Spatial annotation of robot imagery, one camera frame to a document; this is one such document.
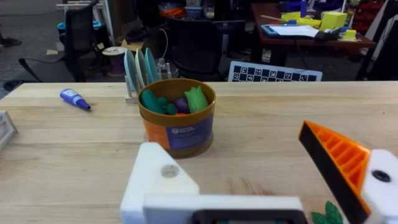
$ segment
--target orange 3d printed part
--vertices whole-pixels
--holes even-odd
[[[309,121],[304,121],[298,138],[345,214],[367,219],[370,209],[361,198],[361,187],[371,150]]]

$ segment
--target screw hole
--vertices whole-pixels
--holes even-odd
[[[173,178],[178,175],[178,167],[175,165],[166,165],[162,168],[162,176],[165,178]]]
[[[385,173],[385,172],[383,172],[381,170],[372,171],[372,175],[377,180],[380,180],[380,181],[383,181],[383,182],[390,182],[391,181],[390,176],[387,173]]]

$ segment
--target blue cap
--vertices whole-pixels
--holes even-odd
[[[83,99],[76,101],[76,105],[86,110],[89,110],[91,108],[91,106]]]

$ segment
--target yellow box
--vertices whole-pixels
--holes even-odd
[[[288,12],[286,14],[282,14],[280,17],[281,19],[285,21],[289,21],[290,19],[298,19],[301,16],[301,12]]]
[[[314,28],[319,28],[321,21],[318,19],[298,18],[296,19],[298,25],[310,25]]]
[[[356,30],[346,30],[343,39],[356,40]]]
[[[319,30],[325,31],[325,29],[342,28],[346,19],[347,13],[324,12]]]

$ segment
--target blue label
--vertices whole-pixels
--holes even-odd
[[[213,113],[189,126],[166,127],[171,149],[185,149],[206,141],[211,135]]]

